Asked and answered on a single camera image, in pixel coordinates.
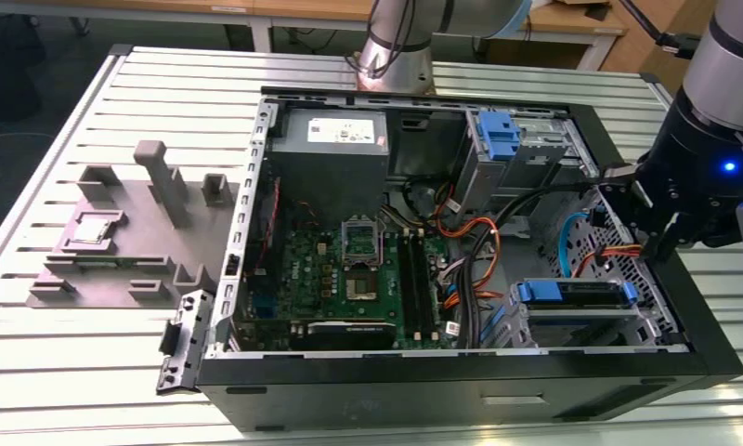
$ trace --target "blue cable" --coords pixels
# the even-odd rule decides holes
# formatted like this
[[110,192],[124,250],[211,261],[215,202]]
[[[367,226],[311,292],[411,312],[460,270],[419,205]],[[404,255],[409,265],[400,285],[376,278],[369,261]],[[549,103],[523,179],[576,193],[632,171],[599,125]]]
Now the blue cable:
[[591,216],[587,212],[576,212],[568,216],[564,225],[561,225],[561,233],[559,235],[559,267],[561,268],[561,275],[571,277],[573,270],[571,269],[571,262],[568,261],[568,238],[571,237],[571,228],[577,218]]

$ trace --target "aluminum table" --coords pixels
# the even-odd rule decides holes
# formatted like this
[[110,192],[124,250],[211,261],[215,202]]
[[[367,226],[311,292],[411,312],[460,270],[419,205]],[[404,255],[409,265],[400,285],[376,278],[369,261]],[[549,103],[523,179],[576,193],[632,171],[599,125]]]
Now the aluminum table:
[[[593,105],[628,160],[651,147],[668,105],[636,74],[439,62],[435,81],[443,95]],[[355,75],[332,57],[118,47],[107,58],[0,229],[0,444],[743,445],[743,377],[601,424],[240,433],[203,395],[155,395],[173,310],[27,308],[86,165],[143,177],[134,147],[153,138],[185,180],[212,172],[241,181],[263,85],[351,89]],[[743,360],[742,246],[681,256]]]

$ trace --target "metal bracket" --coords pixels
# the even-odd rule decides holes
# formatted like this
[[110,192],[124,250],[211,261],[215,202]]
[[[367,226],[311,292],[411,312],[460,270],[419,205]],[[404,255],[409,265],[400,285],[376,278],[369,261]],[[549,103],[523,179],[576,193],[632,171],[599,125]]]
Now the metal bracket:
[[213,306],[215,296],[204,290],[195,291],[183,297],[176,319],[168,321],[160,343],[160,351],[167,355],[157,381],[160,396],[201,393],[196,387],[196,377]]

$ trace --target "blue drive bay latch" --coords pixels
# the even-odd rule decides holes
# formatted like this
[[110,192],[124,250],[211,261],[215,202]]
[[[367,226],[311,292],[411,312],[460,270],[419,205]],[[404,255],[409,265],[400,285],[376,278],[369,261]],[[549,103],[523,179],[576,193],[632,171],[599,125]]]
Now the blue drive bay latch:
[[477,130],[487,143],[491,160],[512,160],[521,146],[521,129],[512,121],[509,113],[480,111]]

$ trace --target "motherboard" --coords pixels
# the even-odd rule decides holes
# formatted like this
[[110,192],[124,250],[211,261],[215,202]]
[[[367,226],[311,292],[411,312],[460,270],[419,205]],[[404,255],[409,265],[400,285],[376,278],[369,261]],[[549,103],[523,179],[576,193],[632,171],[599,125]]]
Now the motherboard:
[[309,330],[343,338],[355,348],[353,331],[364,332],[359,338],[373,344],[369,332],[380,331],[381,348],[447,344],[437,331],[439,295],[431,280],[447,263],[445,241],[417,232],[379,232],[375,225],[285,235],[276,292],[252,292],[257,349],[300,349],[292,342],[308,338]]

